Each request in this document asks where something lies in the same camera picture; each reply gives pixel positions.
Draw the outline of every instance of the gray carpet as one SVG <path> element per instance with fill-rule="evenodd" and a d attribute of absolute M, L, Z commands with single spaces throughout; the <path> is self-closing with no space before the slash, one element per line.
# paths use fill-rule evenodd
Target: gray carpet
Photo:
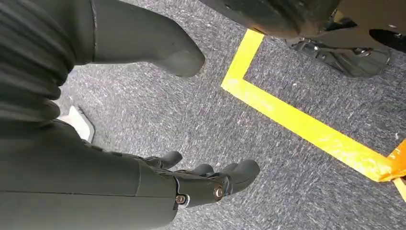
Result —
<path fill-rule="evenodd" d="M 179 168 L 246 158 L 262 168 L 248 190 L 181 210 L 165 229 L 406 229 L 392 183 L 368 180 L 220 88 L 244 28 L 197 0 L 128 2 L 184 27 L 207 57 L 204 69 L 184 80 L 146 63 L 79 67 L 62 88 L 62 111 L 80 106 L 96 126 L 94 143 L 108 150 L 179 150 Z M 394 52 L 383 74 L 354 80 L 267 38 L 246 79 L 388 155 L 406 138 L 405 60 Z"/>

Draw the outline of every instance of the robotic hand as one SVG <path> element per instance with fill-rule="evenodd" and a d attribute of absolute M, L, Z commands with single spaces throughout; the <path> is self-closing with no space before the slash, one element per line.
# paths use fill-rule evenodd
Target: robotic hand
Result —
<path fill-rule="evenodd" d="M 55 120 L 51 100 L 75 65 L 148 61 L 195 75 L 204 55 L 171 19 L 118 0 L 2 0 L 0 36 L 0 229 L 157 228 L 259 174 L 254 161 L 171 172 L 177 152 L 105 152 Z"/>

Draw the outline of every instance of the robotic thumb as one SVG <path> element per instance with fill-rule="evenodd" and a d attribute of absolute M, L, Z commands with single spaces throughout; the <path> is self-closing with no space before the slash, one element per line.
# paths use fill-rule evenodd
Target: robotic thumb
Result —
<path fill-rule="evenodd" d="M 93 0 L 94 63 L 147 61 L 174 75 L 197 74 L 205 57 L 173 20 L 118 0 Z"/>

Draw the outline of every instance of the yellow tape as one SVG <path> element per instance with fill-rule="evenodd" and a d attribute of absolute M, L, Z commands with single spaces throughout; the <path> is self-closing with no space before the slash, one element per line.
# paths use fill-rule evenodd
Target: yellow tape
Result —
<path fill-rule="evenodd" d="M 371 180 L 382 182 L 406 174 L 406 153 L 386 158 L 244 80 L 264 35 L 247 30 L 222 87 L 290 131 Z"/>
<path fill-rule="evenodd" d="M 399 190 L 403 200 L 406 202 L 406 184 L 403 182 L 402 178 L 394 179 L 394 184 L 396 188 Z"/>

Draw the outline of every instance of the metal screw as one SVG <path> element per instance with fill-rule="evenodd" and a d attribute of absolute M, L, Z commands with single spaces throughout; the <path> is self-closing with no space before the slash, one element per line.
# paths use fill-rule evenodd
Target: metal screw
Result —
<path fill-rule="evenodd" d="M 219 186 L 214 189 L 214 198 L 215 200 L 221 200 L 224 197 L 224 189 Z"/>
<path fill-rule="evenodd" d="M 184 195 L 176 196 L 176 204 L 183 205 L 186 202 L 186 197 Z"/>

